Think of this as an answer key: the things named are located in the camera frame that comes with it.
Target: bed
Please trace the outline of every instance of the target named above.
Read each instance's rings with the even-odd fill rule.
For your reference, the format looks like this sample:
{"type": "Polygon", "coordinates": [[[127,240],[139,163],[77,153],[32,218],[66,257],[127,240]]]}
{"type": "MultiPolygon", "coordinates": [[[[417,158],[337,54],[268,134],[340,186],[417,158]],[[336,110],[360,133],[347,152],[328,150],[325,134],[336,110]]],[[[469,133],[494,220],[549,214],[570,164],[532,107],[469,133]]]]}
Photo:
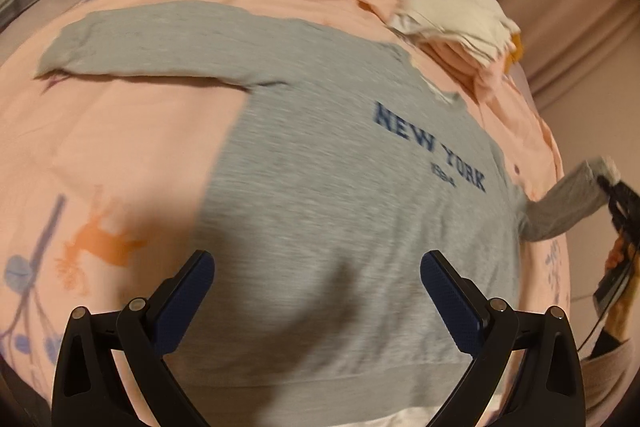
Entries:
{"type": "MultiPolygon", "coordinates": [[[[60,30],[88,13],[174,1],[40,0],[0,35],[0,110],[6,124],[0,143],[13,159],[0,172],[3,182],[8,180],[0,201],[0,261],[5,276],[10,274],[2,288],[2,356],[47,400],[69,311],[80,304],[108,311],[134,296],[148,295],[188,255],[193,230],[202,220],[211,170],[247,104],[247,94],[219,84],[161,79],[100,82],[55,74],[34,83],[33,70],[60,30]],[[100,234],[119,242],[119,257],[100,249],[95,239],[100,234]]],[[[508,176],[531,199],[542,197],[562,177],[556,144],[535,111],[517,65],[495,96],[480,103],[354,0],[197,1],[240,7],[259,16],[299,18],[403,47],[425,78],[464,100],[469,115],[504,152],[508,176]]],[[[556,304],[568,310],[564,236],[521,245],[518,269],[520,309],[539,312],[556,304]]],[[[456,362],[454,371],[460,371],[464,360],[456,362]]],[[[126,365],[118,363],[126,375],[126,365]]],[[[172,367],[178,380],[188,374],[181,364],[184,360],[178,359],[172,367]]],[[[126,386],[141,417],[151,423],[130,378],[126,386]]],[[[206,393],[193,378],[184,386],[205,416],[220,414],[220,409],[207,407],[206,393]]],[[[449,390],[433,393],[420,407],[403,407],[404,417],[396,421],[428,421],[449,390]]],[[[497,395],[494,410],[499,402],[497,395]]],[[[384,418],[384,407],[371,415],[358,425],[393,421],[384,418]]],[[[285,417],[260,421],[294,422],[289,417],[283,423],[285,417]]],[[[329,425],[354,423],[348,414],[329,417],[329,425]]],[[[313,414],[308,418],[306,425],[319,421],[313,414]]]]}

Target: gray sleeve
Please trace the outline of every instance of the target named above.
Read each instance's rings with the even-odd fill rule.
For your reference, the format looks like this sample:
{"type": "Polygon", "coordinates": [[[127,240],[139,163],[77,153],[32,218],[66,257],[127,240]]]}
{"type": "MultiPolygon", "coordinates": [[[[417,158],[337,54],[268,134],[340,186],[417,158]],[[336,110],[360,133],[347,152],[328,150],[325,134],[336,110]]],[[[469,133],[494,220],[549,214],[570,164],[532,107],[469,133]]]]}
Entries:
{"type": "Polygon", "coordinates": [[[62,29],[37,74],[190,76],[248,89],[290,86],[323,78],[327,69],[350,74],[354,55],[370,57],[380,47],[299,19],[177,1],[89,13],[62,29]]]}
{"type": "Polygon", "coordinates": [[[531,201],[523,190],[511,184],[520,238],[544,241],[566,232],[607,203],[607,195],[596,179],[603,175],[612,184],[620,181],[615,165],[604,158],[580,163],[540,200],[531,201]]]}

